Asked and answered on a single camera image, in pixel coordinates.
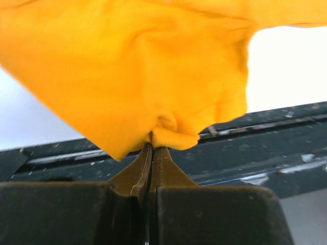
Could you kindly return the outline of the orange t shirt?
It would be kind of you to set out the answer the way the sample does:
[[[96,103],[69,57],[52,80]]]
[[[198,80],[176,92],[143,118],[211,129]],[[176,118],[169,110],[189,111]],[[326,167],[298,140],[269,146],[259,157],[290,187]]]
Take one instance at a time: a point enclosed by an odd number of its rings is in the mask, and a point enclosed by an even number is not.
[[[1,66],[121,160],[244,115],[257,31],[324,25],[326,1],[1,1]]]

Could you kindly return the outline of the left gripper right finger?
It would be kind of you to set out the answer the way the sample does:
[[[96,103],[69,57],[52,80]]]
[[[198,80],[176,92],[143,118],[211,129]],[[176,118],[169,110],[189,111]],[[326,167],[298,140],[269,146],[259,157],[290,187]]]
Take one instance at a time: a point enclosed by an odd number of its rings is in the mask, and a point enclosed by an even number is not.
[[[150,244],[293,244],[275,193],[260,186],[201,187],[154,151]]]

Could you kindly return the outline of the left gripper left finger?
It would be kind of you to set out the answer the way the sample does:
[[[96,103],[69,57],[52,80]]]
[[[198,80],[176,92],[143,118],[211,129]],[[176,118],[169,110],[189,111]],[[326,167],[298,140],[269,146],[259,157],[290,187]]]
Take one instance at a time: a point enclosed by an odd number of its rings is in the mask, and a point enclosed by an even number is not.
[[[104,182],[1,183],[1,244],[145,244],[151,158]]]

